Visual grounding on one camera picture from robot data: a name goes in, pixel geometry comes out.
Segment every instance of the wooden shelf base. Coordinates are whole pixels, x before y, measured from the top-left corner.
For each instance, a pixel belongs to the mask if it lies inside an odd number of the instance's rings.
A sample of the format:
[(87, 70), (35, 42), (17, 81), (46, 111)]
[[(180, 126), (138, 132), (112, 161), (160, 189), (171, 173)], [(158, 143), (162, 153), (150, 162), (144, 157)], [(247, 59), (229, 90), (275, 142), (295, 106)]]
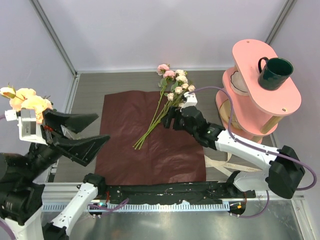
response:
[[(220, 107), (222, 106), (222, 104), (226, 100), (228, 100), (228, 97), (226, 96), (226, 94), (224, 92), (222, 92), (222, 91), (218, 91), (216, 96), (215, 96), (215, 103), (216, 103), (216, 106), (217, 106), (218, 110), (220, 110)], [(220, 115), (220, 118), (221, 118), (223, 126), (226, 129), (228, 129), (228, 123), (223, 120), (221, 115)], [(236, 134), (236, 135), (238, 135), (238, 136), (240, 136), (240, 137), (243, 137), (245, 139), (254, 141), (254, 142), (259, 143), (259, 144), (261, 144), (262, 139), (263, 139), (262, 136), (254, 136), (254, 135), (249, 134), (249, 133), (247, 133), (247, 132), (245, 132), (245, 131), (243, 131), (241, 129), (237, 129), (237, 128), (233, 127), (232, 125), (231, 125), (231, 132)]]

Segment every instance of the metal floor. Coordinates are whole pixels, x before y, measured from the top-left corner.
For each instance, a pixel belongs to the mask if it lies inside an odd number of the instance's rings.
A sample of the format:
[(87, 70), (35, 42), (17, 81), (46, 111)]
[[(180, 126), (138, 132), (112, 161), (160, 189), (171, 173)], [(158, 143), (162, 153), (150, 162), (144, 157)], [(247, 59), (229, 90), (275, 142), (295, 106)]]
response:
[[(205, 86), (223, 87), (223, 73), (224, 71), (190, 71), (188, 72), (188, 79), (194, 82), (196, 88)], [(146, 92), (159, 91), (158, 82), (160, 79), (160, 76), (155, 72), (81, 74), (71, 112), (78, 114), (97, 113), (101, 116), (104, 96), (106, 94), (129, 90)], [(216, 92), (217, 91), (213, 89), (197, 92), (197, 108), (202, 111), (203, 116), (208, 122), (222, 124), (215, 101)], [(81, 135), (84, 137), (98, 135), (100, 132), (100, 122), (101, 118), (99, 117), (94, 123), (87, 127)], [(272, 146), (269, 136), (264, 137), (262, 143), (267, 146)], [(213, 160), (225, 161), (227, 158), (226, 153), (212, 149), (205, 148), (204, 153)], [(255, 167), (253, 164), (236, 156), (232, 156), (229, 162)], [(94, 173), (95, 166), (95, 160), (88, 166), (83, 167), (63, 157), (59, 160), (54, 182), (82, 182), (86, 174)], [(228, 178), (214, 167), (206, 169), (206, 176), (208, 181), (225, 181)]]
[[(265, 200), (247, 202), (245, 215), (260, 212)], [(42, 224), (58, 212), (43, 212)], [(227, 212), (112, 213), (80, 219), (70, 240), (303, 240), (290, 200), (272, 200), (263, 215), (241, 219)]]

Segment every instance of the dark red cloth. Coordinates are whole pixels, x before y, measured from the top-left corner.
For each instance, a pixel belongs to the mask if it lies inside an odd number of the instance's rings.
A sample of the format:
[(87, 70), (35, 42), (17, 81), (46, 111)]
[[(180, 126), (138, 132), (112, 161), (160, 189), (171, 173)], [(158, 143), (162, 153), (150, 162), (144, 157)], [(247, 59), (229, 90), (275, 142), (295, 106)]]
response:
[[(206, 180), (204, 150), (185, 131), (160, 123), (140, 150), (133, 145), (148, 130), (158, 91), (126, 91), (104, 96), (100, 134), (110, 140), (100, 150), (95, 173), (108, 185), (154, 185)], [(167, 98), (163, 96), (163, 105)]]

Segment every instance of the dark green mug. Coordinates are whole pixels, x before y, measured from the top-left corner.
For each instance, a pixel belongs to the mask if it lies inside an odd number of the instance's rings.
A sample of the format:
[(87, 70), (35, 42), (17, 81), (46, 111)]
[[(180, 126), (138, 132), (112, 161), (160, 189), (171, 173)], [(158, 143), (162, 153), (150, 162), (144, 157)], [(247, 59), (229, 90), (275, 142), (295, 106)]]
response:
[[(261, 68), (261, 61), (265, 60), (265, 66)], [(274, 57), (268, 59), (262, 57), (258, 62), (259, 85), (266, 90), (277, 90), (293, 73), (294, 67), (283, 58)]]

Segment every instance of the pink shelf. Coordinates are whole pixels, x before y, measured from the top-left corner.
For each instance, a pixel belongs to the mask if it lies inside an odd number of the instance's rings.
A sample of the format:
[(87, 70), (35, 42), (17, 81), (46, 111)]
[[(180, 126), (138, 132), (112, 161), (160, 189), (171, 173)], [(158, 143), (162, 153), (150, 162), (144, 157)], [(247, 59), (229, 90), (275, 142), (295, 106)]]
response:
[(226, 70), (222, 77), (224, 88), (229, 93), (232, 102), (234, 113), (236, 115), (238, 124), (240, 127), (250, 135), (253, 136), (267, 136), (276, 130), (278, 124), (276, 124), (269, 132), (262, 134), (260, 129), (265, 123), (272, 117), (270, 114), (261, 111), (252, 102), (248, 96), (241, 96), (236, 94), (231, 88), (231, 75), (236, 71), (234, 67)]
[[(222, 92), (222, 91), (218, 91), (217, 94), (216, 94), (216, 96), (215, 96), (215, 103), (216, 103), (216, 106), (218, 107), (218, 109), (220, 109), (221, 105), (222, 105), (226, 100), (228, 100), (228, 97), (226, 96), (226, 94), (225, 94), (224, 92)], [(221, 118), (221, 121), (222, 121), (223, 126), (224, 126), (226, 129), (228, 129), (228, 123), (225, 122), (225, 121), (222, 119), (221, 116), (220, 116), (220, 118)], [(249, 140), (251, 140), (251, 139), (254, 137), (253, 135), (251, 135), (251, 134), (249, 134), (249, 133), (247, 133), (247, 132), (245, 132), (245, 131), (243, 131), (243, 130), (237, 129), (237, 128), (233, 127), (232, 125), (231, 125), (231, 132), (234, 133), (234, 134), (236, 134), (236, 135), (238, 135), (238, 136), (240, 136), (240, 137), (243, 137), (243, 138), (249, 139)]]
[(279, 89), (274, 91), (265, 90), (258, 84), (259, 59), (278, 57), (271, 46), (259, 40), (245, 39), (238, 41), (233, 46), (232, 54), (252, 102), (261, 111), (272, 116), (283, 117), (292, 114), (300, 107), (301, 95), (290, 77)]

